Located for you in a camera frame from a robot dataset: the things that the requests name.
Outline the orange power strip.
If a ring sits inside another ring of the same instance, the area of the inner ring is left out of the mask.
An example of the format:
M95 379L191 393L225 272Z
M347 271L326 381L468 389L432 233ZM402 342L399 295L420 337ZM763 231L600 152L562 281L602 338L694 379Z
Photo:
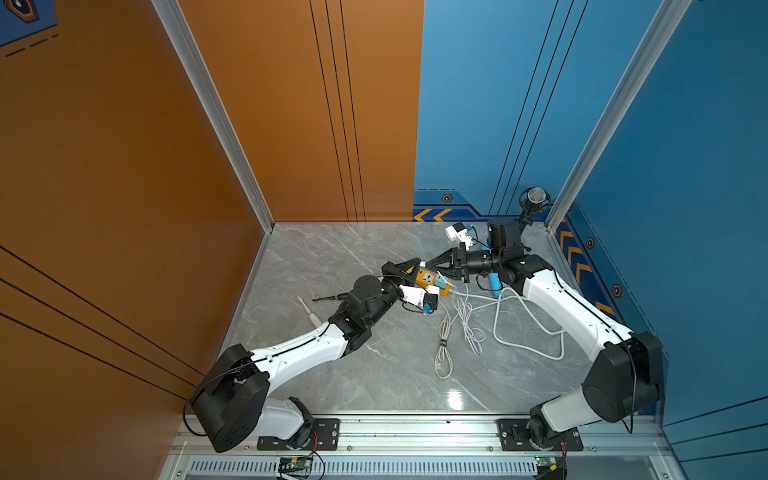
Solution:
M416 283L425 288L429 293L433 294L440 294L442 296L448 296L451 292L451 289L448 290L442 290L438 286L435 285L436 276L428 271L426 271L424 268L421 268Z

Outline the black electric toothbrush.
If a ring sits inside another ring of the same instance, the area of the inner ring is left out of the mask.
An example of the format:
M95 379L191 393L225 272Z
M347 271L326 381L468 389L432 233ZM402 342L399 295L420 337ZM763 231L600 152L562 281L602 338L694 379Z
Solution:
M339 293L339 294L333 294L328 296L313 296L312 301L318 302L318 301L343 301L348 298L349 294L347 292Z

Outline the teal charger cube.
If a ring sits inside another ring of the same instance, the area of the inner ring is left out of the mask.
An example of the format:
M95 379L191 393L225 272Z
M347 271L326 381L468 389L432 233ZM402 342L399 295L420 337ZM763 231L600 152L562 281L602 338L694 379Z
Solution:
M436 274L435 285L438 286L442 290L448 290L451 287L453 287L453 284L446 277L444 277L441 273L437 273Z

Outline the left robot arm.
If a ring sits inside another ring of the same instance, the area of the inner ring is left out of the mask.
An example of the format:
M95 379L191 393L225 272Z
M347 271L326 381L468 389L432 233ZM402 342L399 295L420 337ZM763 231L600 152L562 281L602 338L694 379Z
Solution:
M358 278L334 314L314 330L281 344L247 350L241 344L220 355L185 403L213 450L224 453L248 437L276 438L293 449L312 447L314 417L296 397L271 394L289 380L362 347L373 326L417 287L421 260L387 262L379 276Z

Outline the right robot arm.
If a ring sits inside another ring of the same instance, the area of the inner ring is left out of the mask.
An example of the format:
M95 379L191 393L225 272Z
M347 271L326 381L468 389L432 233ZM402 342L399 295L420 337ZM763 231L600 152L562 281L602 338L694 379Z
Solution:
M480 249L463 224L447 233L458 241L427 261L428 270L451 280L495 274L499 294L513 292L555 320L588 356L591 367L580 387L531 409L526 426L533 448L559 447L560 437L578 427L604 421L622 423L627 432L635 415L664 398L662 344L650 332L635 333L590 304L546 260L522 243L523 226L491 224Z

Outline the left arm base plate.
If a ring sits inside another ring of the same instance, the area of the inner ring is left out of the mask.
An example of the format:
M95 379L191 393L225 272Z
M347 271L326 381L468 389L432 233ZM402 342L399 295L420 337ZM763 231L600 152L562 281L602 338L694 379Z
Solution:
M288 440L281 440L277 437L259 437L257 449L259 451L336 451L340 438L340 424L339 418L315 418L311 427L302 426Z

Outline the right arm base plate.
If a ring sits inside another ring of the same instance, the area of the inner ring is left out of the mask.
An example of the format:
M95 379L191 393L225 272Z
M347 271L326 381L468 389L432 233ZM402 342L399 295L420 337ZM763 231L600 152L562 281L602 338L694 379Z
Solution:
M554 432L538 419L502 418L496 421L503 451L581 452L584 445L577 428Z

